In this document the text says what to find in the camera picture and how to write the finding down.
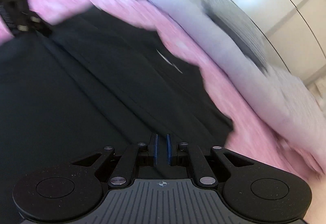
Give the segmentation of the dark green sweatshirt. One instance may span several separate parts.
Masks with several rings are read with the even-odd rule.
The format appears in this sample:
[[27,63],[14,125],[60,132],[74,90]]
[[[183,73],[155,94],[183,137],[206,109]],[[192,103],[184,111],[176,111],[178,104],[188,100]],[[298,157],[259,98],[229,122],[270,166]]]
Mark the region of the dark green sweatshirt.
[[207,150],[233,122],[212,102],[199,67],[170,53],[158,32],[91,8],[1,45],[1,184],[152,134]]

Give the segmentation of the striped white duvet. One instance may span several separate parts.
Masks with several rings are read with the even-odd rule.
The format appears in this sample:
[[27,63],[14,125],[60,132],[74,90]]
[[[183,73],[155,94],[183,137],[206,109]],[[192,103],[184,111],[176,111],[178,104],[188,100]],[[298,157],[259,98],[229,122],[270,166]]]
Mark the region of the striped white duvet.
[[288,71],[257,66],[230,33],[207,15],[203,0],[149,0],[171,16],[227,74],[254,112],[281,138],[294,169],[325,173],[325,117],[303,82]]

